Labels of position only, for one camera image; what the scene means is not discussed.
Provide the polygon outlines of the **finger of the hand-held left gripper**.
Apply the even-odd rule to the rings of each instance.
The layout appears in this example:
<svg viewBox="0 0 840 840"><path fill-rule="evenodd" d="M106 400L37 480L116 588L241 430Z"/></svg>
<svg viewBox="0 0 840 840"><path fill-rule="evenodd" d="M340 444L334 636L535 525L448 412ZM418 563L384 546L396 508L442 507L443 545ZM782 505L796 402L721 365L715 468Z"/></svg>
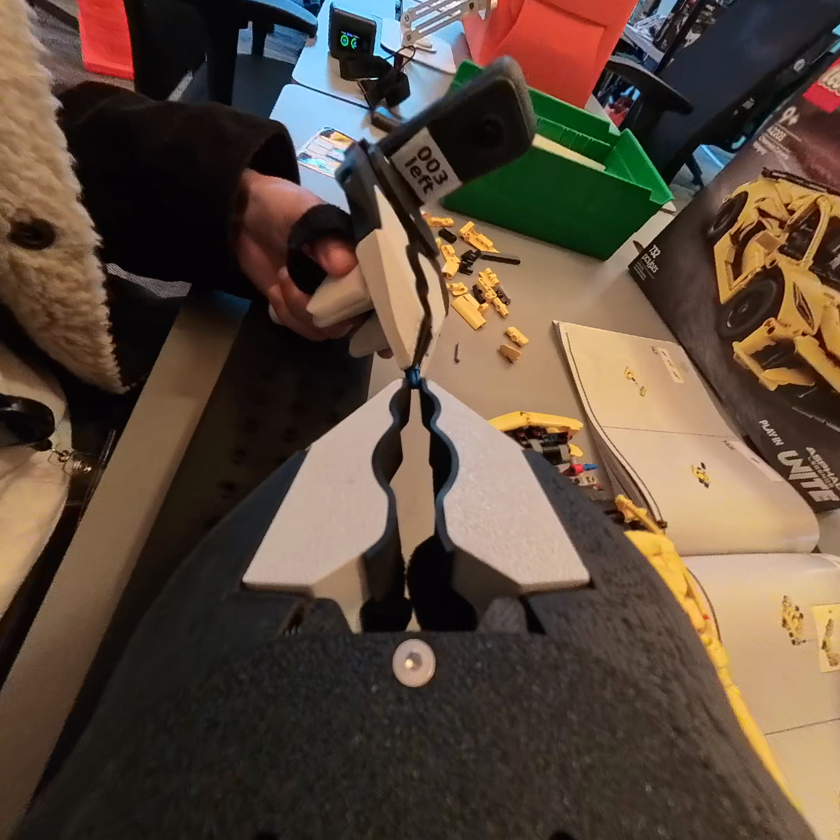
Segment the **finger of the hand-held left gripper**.
<svg viewBox="0 0 840 840"><path fill-rule="evenodd" d="M377 225L358 244L373 312L358 329L358 356L389 348L401 370L424 370L434 350L434 241L373 191Z"/></svg>
<svg viewBox="0 0 840 840"><path fill-rule="evenodd" d="M421 323L416 338L413 367L425 370L437 348L448 314L448 289L437 261L418 251L413 256L417 298L421 305Z"/></svg>

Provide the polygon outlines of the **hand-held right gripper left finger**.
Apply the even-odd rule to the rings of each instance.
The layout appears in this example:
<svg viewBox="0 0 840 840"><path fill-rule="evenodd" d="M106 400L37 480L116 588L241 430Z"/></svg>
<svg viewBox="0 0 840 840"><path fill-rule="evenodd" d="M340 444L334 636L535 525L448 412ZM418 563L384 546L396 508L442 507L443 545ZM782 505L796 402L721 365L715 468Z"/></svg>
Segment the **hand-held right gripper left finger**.
<svg viewBox="0 0 840 840"><path fill-rule="evenodd" d="M397 380L309 446L247 568L250 590L336 602L351 628L408 624L392 479L408 383Z"/></svg>

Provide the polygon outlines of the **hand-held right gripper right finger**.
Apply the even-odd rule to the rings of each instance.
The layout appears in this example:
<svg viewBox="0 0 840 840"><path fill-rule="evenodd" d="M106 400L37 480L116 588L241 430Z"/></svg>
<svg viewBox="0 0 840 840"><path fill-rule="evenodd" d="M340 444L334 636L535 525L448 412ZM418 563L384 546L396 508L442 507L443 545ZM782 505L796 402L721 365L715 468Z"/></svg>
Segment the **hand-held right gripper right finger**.
<svg viewBox="0 0 840 840"><path fill-rule="evenodd" d="M590 586L551 495L560 475L441 386L422 380L418 394L434 491L419 626L475 628L496 601Z"/></svg>

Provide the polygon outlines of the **yellow toy brick car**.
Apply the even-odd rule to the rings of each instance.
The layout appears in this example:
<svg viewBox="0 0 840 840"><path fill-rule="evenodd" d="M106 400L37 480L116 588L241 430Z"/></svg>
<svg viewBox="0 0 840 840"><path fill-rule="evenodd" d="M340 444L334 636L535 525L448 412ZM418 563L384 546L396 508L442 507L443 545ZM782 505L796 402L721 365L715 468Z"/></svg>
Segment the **yellow toy brick car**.
<svg viewBox="0 0 840 840"><path fill-rule="evenodd" d="M597 479L587 479L593 465L586 465L584 452L572 442L583 428L573 418L546 413L513 412L491 418L490 424L516 441L522 448L541 454L562 475L578 487L601 489ZM723 647L719 631L714 627L711 609L704 606L699 585L694 582L686 563L666 534L666 524L655 519L647 509L639 507L625 495L617 495L606 514L624 530L625 536L657 571L684 613L688 616L707 656L716 671L738 724L759 756L764 768L780 786L796 810L802 807L775 760L770 745L754 720L740 688L732 678L730 659Z"/></svg>

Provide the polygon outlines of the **instruction booklet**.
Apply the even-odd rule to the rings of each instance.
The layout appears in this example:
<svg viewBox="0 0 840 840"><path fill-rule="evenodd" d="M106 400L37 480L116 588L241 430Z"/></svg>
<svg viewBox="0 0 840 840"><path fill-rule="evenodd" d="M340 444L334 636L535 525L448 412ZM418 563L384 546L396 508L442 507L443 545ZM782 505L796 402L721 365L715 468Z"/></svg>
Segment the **instruction booklet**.
<svg viewBox="0 0 840 840"><path fill-rule="evenodd" d="M838 838L839 567L676 343L553 324L620 495L666 524L748 708L818 838Z"/></svg>

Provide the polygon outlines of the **person's left hand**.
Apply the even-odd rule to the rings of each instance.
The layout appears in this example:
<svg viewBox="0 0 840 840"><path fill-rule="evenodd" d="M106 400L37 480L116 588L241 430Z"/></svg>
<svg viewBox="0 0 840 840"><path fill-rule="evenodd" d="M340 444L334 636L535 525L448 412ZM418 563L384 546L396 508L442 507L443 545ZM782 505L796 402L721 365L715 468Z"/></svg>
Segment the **person's left hand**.
<svg viewBox="0 0 840 840"><path fill-rule="evenodd" d="M234 252L240 269L267 300L277 323L302 338L320 342L350 335L362 316L320 328L308 311L310 297L287 269L288 238L298 219L322 200L305 187L246 170L240 179Z"/></svg>

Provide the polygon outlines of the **pile of yellow bricks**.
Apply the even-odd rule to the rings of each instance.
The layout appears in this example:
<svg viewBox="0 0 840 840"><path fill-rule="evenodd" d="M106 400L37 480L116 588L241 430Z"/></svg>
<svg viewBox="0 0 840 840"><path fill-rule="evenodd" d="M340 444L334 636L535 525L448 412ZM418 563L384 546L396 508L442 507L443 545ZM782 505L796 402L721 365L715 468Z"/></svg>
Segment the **pile of yellow bricks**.
<svg viewBox="0 0 840 840"><path fill-rule="evenodd" d="M493 241L474 222L468 221L457 228L452 217L429 213L423 213L422 217L432 230L443 260L444 281L455 312L474 331L483 329L492 313L507 321L511 298L501 285L498 267L511 265L479 260L470 267L459 261L459 256L468 249L501 252Z"/></svg>

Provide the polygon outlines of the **wooden articulated stand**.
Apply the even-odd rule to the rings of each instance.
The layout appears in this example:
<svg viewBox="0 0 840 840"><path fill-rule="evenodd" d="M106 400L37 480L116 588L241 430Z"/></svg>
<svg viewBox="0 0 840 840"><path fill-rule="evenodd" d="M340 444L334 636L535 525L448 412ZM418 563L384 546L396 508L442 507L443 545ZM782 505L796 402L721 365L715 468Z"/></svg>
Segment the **wooden articulated stand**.
<svg viewBox="0 0 840 840"><path fill-rule="evenodd" d="M394 18L384 17L379 28L381 47L396 56L453 76L463 60L465 48L453 47L438 33L465 18L486 22L498 1L403 2Z"/></svg>

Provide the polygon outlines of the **green storage bin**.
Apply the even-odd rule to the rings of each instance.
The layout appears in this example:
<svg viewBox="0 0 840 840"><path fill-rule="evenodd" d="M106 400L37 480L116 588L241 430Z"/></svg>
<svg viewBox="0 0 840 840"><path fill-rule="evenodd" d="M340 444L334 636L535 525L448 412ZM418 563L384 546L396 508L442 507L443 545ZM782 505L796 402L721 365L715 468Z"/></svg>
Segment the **green storage bin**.
<svg viewBox="0 0 840 840"><path fill-rule="evenodd" d="M449 211L609 259L673 194L631 131L529 90L534 144L509 165L439 200Z"/></svg>

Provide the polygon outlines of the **red plastic tote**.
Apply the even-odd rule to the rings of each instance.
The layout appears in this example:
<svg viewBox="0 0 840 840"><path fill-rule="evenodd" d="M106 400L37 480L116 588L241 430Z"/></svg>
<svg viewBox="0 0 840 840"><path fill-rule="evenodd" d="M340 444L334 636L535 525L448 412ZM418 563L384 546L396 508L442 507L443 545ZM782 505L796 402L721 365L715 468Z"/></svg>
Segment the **red plastic tote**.
<svg viewBox="0 0 840 840"><path fill-rule="evenodd" d="M498 1L463 19L471 59L509 56L530 88L583 109L636 1Z"/></svg>

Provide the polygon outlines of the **black device green lights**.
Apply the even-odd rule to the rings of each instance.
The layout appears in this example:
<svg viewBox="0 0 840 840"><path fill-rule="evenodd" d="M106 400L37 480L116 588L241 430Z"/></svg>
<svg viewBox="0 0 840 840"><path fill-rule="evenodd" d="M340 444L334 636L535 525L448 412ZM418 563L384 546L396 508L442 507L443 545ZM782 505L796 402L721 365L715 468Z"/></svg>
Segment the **black device green lights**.
<svg viewBox="0 0 840 840"><path fill-rule="evenodd" d="M332 2L329 8L329 54L339 62L339 73L347 81L375 78L377 23Z"/></svg>

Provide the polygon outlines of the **yellow printed leaflet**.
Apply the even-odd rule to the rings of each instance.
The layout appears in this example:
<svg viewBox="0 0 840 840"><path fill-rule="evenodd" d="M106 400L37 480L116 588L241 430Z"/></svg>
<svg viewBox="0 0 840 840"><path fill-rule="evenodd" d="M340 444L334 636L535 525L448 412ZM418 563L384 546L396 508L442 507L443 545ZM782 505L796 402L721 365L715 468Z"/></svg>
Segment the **yellow printed leaflet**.
<svg viewBox="0 0 840 840"><path fill-rule="evenodd" d="M355 140L337 129L324 127L297 150L300 167L334 178Z"/></svg>

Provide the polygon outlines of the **person's white sweater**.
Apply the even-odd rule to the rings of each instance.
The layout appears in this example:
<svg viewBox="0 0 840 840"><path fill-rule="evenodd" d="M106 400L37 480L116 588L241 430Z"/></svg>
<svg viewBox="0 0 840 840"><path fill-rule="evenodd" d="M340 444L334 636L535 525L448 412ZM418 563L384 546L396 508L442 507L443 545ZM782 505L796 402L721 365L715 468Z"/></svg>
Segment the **person's white sweater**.
<svg viewBox="0 0 840 840"><path fill-rule="evenodd" d="M51 412L56 430L46 451L2 448L1 454L1 613L11 605L42 554L67 502L69 472L53 450L72 450L65 393L58 381L1 349L2 395L22 396Z"/></svg>

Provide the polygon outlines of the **person's fleece-lined jacket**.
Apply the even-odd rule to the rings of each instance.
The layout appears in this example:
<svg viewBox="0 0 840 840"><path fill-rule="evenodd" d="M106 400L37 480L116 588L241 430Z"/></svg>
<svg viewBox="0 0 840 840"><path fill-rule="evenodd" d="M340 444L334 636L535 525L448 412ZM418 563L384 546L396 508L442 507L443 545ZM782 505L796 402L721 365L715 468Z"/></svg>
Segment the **person's fleece-lined jacket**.
<svg viewBox="0 0 840 840"><path fill-rule="evenodd" d="M26 2L1 2L1 299L78 379L123 393L99 237L81 202Z"/></svg>

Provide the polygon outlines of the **red plastic bin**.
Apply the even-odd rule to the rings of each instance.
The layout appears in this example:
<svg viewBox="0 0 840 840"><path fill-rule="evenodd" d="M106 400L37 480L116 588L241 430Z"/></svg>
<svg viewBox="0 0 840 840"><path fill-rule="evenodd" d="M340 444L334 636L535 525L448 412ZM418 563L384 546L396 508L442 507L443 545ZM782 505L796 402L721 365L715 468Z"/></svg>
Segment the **red plastic bin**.
<svg viewBox="0 0 840 840"><path fill-rule="evenodd" d="M130 28L123 1L78 1L84 67L105 77L133 81Z"/></svg>

